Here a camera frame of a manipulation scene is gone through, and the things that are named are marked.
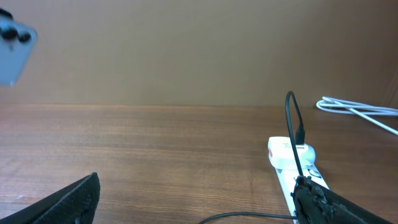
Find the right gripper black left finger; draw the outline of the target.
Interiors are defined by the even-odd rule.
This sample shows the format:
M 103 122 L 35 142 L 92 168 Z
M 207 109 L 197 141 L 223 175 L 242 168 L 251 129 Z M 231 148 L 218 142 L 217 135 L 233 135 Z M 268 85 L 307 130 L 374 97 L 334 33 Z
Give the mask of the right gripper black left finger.
M 92 224 L 100 200 L 96 172 L 1 219 L 1 224 Z

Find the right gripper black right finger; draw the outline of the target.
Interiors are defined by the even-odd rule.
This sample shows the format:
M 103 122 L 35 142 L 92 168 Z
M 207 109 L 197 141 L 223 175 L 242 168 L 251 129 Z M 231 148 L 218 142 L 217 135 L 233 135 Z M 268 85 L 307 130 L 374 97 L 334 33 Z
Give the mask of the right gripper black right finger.
M 300 224 L 391 224 L 310 177 L 298 176 L 291 196 Z

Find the blue screen smartphone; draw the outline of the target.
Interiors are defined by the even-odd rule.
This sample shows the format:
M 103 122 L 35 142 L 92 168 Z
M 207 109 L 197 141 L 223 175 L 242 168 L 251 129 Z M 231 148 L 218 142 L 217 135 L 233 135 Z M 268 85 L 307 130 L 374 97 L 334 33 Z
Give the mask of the blue screen smartphone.
M 13 86 L 38 39 L 36 30 L 1 8 L 1 85 Z

